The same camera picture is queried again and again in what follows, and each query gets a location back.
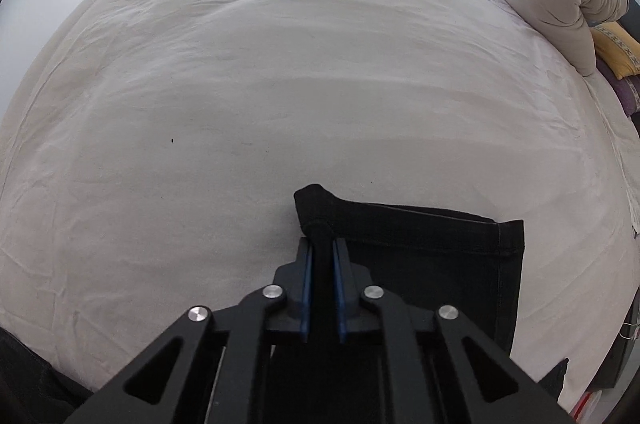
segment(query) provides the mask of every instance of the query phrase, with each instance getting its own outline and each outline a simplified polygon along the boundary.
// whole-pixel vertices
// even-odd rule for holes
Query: pillowcase
[[[617,23],[602,23],[591,29],[596,55],[618,79],[640,74],[640,42]]]
[[[616,92],[622,109],[627,117],[640,112],[640,75],[631,75],[623,79],[617,79],[613,70],[600,57],[596,56],[596,68],[609,81]]]

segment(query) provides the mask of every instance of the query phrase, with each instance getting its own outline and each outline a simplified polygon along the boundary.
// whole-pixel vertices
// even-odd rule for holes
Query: white comforter
[[[99,387],[270,282],[319,182],[523,218],[512,357],[569,357],[569,408],[640,279],[638,135],[596,91],[503,0],[87,0],[0,129],[0,326]]]

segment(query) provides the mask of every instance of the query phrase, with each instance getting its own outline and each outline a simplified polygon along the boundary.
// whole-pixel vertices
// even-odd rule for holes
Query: white bed sheet
[[[270,282],[319,182],[524,219],[512,357],[570,357],[569,409],[640,279],[638,135],[600,84],[503,0],[86,0],[0,128],[0,326],[98,388]]]

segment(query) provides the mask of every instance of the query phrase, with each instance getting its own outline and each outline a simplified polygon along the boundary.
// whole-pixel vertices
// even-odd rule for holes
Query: yellow pillow
[[[596,54],[617,79],[640,74],[640,42],[617,23],[602,23],[591,29]]]

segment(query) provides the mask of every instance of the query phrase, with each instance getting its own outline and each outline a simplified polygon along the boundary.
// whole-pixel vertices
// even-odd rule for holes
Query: black fabric
[[[545,390],[557,402],[562,388],[564,388],[564,375],[569,366],[569,359],[562,359],[551,371],[545,375],[538,385]]]
[[[92,395],[0,328],[0,422],[57,424]]]
[[[353,263],[409,304],[465,314],[502,349],[513,343],[524,253],[522,220],[496,223],[457,211],[356,203],[321,185],[294,195],[300,227],[343,237]]]

